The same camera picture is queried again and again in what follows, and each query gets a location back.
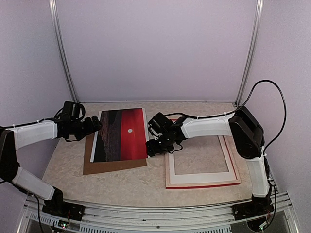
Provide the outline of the red and black photo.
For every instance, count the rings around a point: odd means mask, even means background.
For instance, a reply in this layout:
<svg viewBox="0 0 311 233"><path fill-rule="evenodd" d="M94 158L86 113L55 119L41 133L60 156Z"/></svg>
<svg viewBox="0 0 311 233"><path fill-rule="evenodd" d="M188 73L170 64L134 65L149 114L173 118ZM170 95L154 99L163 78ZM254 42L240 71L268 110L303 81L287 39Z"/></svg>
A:
<svg viewBox="0 0 311 233"><path fill-rule="evenodd" d="M102 124L93 139L90 162L119 162L146 159L147 132L144 108L99 112Z"/></svg>

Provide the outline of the wooden picture frame red edge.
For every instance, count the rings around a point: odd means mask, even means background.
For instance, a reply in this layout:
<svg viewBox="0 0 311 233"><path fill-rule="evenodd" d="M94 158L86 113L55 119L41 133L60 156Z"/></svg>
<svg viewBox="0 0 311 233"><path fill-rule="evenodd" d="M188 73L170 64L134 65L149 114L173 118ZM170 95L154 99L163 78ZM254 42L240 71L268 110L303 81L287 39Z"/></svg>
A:
<svg viewBox="0 0 311 233"><path fill-rule="evenodd" d="M186 119L182 150L165 155L167 189L212 188L241 183L233 152L229 116Z"/></svg>

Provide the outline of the white photo mat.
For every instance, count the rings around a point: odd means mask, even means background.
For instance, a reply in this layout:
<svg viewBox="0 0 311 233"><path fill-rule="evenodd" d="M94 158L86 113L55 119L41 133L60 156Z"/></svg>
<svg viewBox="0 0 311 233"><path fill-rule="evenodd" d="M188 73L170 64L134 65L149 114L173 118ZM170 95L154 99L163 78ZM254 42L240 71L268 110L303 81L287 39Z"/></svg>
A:
<svg viewBox="0 0 311 233"><path fill-rule="evenodd" d="M165 155L167 189L192 189L239 185L232 137L205 136L187 139L183 149Z"/></svg>

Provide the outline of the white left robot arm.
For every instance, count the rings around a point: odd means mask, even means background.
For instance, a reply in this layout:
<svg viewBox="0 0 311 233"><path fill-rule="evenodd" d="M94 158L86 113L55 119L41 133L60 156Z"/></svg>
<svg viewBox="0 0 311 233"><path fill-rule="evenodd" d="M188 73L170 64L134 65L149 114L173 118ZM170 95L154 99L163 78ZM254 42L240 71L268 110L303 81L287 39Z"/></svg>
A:
<svg viewBox="0 0 311 233"><path fill-rule="evenodd" d="M81 103L66 101L58 112L48 118L0 128L0 178L21 191L44 200L58 216L68 211L63 192L23 168L19 155L40 144L52 144L64 139L81 141L102 127L97 116L86 116Z"/></svg>

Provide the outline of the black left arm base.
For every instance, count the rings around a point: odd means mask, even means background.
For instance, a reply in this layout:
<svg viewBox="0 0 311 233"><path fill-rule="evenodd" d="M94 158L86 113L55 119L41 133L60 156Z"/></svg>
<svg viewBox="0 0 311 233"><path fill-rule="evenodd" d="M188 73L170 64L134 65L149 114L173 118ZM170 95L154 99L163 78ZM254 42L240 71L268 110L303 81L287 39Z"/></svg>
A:
<svg viewBox="0 0 311 233"><path fill-rule="evenodd" d="M82 221L85 207L83 205L65 202L63 200L63 192L55 188L52 198L50 200L44 200L42 211L53 216Z"/></svg>

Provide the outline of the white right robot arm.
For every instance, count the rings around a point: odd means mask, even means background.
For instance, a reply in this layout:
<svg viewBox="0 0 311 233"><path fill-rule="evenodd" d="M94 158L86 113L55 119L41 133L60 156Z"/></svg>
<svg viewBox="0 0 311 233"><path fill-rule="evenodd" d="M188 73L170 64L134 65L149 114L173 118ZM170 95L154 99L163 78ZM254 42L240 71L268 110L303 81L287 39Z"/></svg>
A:
<svg viewBox="0 0 311 233"><path fill-rule="evenodd" d="M214 116L190 116L178 113L176 121L161 112L148 122L154 136L146 142L148 156L172 153L174 145L201 136L231 136L238 155L246 161L252 184L252 201L248 210L258 216L267 206L272 185L265 153L264 130L246 107Z"/></svg>

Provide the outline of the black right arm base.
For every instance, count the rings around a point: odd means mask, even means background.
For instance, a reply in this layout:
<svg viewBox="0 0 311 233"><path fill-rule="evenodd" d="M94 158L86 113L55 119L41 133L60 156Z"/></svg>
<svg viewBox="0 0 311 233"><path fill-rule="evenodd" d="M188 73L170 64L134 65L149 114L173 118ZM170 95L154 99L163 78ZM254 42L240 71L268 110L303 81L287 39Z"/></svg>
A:
<svg viewBox="0 0 311 233"><path fill-rule="evenodd" d="M251 201L233 205L232 211L235 220L242 220L271 213L274 207L269 194L265 197L252 195Z"/></svg>

